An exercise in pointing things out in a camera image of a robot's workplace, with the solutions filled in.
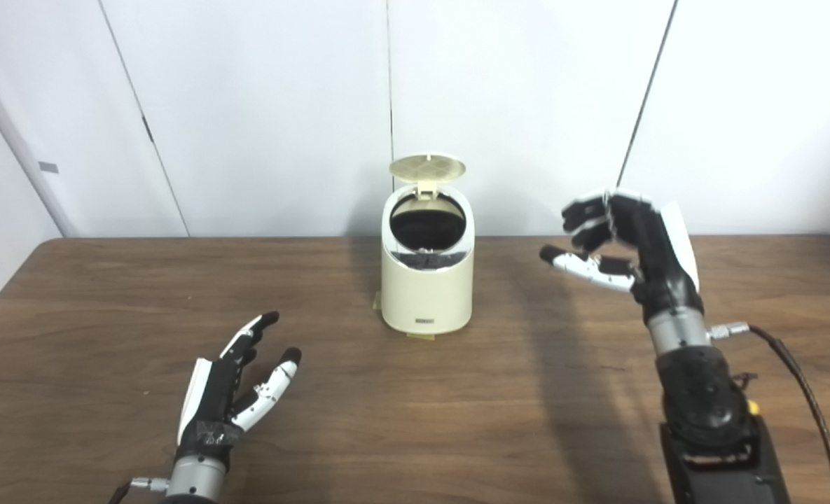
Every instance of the white robotic finger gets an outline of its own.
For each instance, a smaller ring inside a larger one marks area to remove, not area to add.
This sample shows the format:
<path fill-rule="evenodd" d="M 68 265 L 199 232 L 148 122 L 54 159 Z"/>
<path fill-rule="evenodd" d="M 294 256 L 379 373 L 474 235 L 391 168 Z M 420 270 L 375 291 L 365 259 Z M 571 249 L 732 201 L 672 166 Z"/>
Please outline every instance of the white robotic finger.
<path fill-rule="evenodd" d="M 601 271 L 602 259 L 598 257 L 590 258 L 586 255 L 577 255 L 550 245 L 544 246 L 539 255 L 555 268 L 569 272 L 569 274 L 580 277 L 588 283 L 601 285 L 613 291 L 629 293 L 632 285 L 635 284 L 635 275 L 610 274 Z"/>
<path fill-rule="evenodd" d="M 231 419 L 232 424 L 244 431 L 249 431 L 271 411 L 290 386 L 290 380 L 296 375 L 300 355 L 302 354 L 296 348 L 290 348 L 284 352 L 281 363 L 271 372 L 268 380 L 252 387 L 251 393 L 233 405 L 236 414 Z"/>

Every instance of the black fingertip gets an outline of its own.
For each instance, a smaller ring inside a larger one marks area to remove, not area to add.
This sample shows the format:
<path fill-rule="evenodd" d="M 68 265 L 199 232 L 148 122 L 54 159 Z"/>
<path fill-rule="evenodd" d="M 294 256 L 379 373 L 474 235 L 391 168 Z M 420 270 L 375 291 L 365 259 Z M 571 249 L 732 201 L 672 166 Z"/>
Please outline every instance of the black fingertip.
<path fill-rule="evenodd" d="M 555 258 L 566 253 L 567 251 L 563 248 L 558 248 L 554 245 L 546 245 L 543 246 L 542 250 L 539 250 L 539 258 L 551 265 L 552 262 L 555 262 Z"/>
<path fill-rule="evenodd" d="M 299 366 L 302 359 L 303 352 L 299 348 L 293 346 L 284 350 L 284 355 L 281 355 L 281 360 L 278 361 L 278 366 L 283 363 L 293 363 Z"/>
<path fill-rule="evenodd" d="M 278 313 L 276 311 L 270 311 L 268 313 L 263 313 L 262 318 L 260 318 L 257 323 L 254 323 L 254 325 L 252 326 L 251 329 L 254 330 L 254 331 L 261 331 L 262 329 L 265 329 L 268 326 L 271 326 L 272 323 L 277 322 L 278 318 L 279 318 L 279 316 L 278 316 Z"/>

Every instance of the black cable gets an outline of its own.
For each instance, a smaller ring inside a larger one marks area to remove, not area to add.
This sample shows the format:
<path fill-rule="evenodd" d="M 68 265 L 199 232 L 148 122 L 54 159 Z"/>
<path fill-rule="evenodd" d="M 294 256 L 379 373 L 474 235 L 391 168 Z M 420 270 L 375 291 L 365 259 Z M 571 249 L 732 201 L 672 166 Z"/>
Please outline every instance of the black cable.
<path fill-rule="evenodd" d="M 677 13 L 677 6 L 679 6 L 679 0 L 673 0 L 673 6 L 670 7 L 670 17 L 667 18 L 667 26 L 664 28 L 664 36 L 661 37 L 660 45 L 658 46 L 658 55 L 654 57 L 654 66 L 651 67 L 651 75 L 648 77 L 648 85 L 645 86 L 645 95 L 642 96 L 642 105 L 639 105 L 639 114 L 636 115 L 636 122 L 632 125 L 630 143 L 626 146 L 626 154 L 623 156 L 623 164 L 620 165 L 620 175 L 617 176 L 617 188 L 619 188 L 620 182 L 623 181 L 623 173 L 626 173 L 626 163 L 630 160 L 632 144 L 636 141 L 636 133 L 639 133 L 639 124 L 642 124 L 642 114 L 645 113 L 645 104 L 648 103 L 648 95 L 651 94 L 651 84 L 654 83 L 654 76 L 658 73 L 660 55 L 664 54 L 664 46 L 667 45 L 667 37 L 670 35 L 670 25 L 673 25 L 673 16 Z"/>
<path fill-rule="evenodd" d="M 123 501 L 123 498 L 125 498 L 125 496 L 129 492 L 129 488 L 132 488 L 131 481 L 127 481 L 123 486 L 117 487 L 116 491 L 113 492 L 113 497 L 110 497 L 109 504 L 119 504 L 121 501 Z"/>
<path fill-rule="evenodd" d="M 770 348 L 773 348 L 776 355 L 779 356 L 779 358 L 782 359 L 782 362 L 785 363 L 785 366 L 789 368 L 791 375 L 795 377 L 795 380 L 798 380 L 798 385 L 801 386 L 801 390 L 804 392 L 804 398 L 808 401 L 808 405 L 810 406 L 812 417 L 816 420 L 816 427 L 819 428 L 819 434 L 822 437 L 822 444 L 825 446 L 825 455 L 828 457 L 830 468 L 829 428 L 825 424 L 825 417 L 822 416 L 822 409 L 819 408 L 819 403 L 816 402 L 816 397 L 812 394 L 810 384 L 804 377 L 804 372 L 801 371 L 798 361 L 795 360 L 789 349 L 785 346 L 785 344 L 783 344 L 782 340 L 771 335 L 769 332 L 764 331 L 764 329 L 758 328 L 756 325 L 749 325 L 748 329 L 755 335 L 763 338 L 763 340 L 770 345 Z"/>

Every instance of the cable connector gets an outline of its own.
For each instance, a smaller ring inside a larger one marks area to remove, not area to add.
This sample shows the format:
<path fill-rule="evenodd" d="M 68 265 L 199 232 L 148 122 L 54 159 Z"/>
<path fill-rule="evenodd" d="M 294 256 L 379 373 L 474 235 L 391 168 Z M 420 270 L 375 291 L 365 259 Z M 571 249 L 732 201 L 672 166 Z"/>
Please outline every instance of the cable connector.
<path fill-rule="evenodd" d="M 169 480 L 165 478 L 132 478 L 132 488 L 164 492 L 169 490 Z"/>
<path fill-rule="evenodd" d="M 723 340 L 734 335 L 751 332 L 748 322 L 720 323 L 707 328 L 707 337 L 710 340 Z"/>

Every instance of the black robotic finger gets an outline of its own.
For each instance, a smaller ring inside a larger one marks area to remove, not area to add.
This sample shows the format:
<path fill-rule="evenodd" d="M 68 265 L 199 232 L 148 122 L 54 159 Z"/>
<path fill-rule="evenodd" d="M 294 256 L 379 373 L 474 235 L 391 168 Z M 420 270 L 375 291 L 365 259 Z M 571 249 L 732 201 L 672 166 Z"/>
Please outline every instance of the black robotic finger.
<path fill-rule="evenodd" d="M 262 340 L 262 330 L 276 323 L 278 318 L 276 311 L 263 313 L 262 317 L 249 328 L 249 331 L 252 331 L 252 344 L 258 344 Z"/>
<path fill-rule="evenodd" d="M 600 196 L 575 201 L 561 211 L 561 216 L 565 220 L 565 232 L 573 233 L 588 221 L 604 217 L 605 213 L 604 199 Z"/>
<path fill-rule="evenodd" d="M 643 220 L 655 214 L 651 204 L 626 195 L 612 195 L 608 199 L 610 216 L 614 220 L 617 241 L 629 246 L 636 246 L 636 229 L 643 225 Z"/>
<path fill-rule="evenodd" d="M 632 261 L 623 258 L 611 258 L 610 255 L 598 256 L 598 272 L 615 274 L 619 277 L 633 275 Z"/>
<path fill-rule="evenodd" d="M 246 366 L 249 363 L 252 363 L 256 358 L 256 349 L 250 348 L 244 352 L 244 358 L 241 360 L 241 367 Z"/>
<path fill-rule="evenodd" d="M 597 226 L 589 227 L 574 235 L 571 243 L 575 248 L 580 248 L 585 252 L 594 252 L 604 243 L 611 239 L 611 230 L 607 229 L 607 223 L 600 223 Z"/>

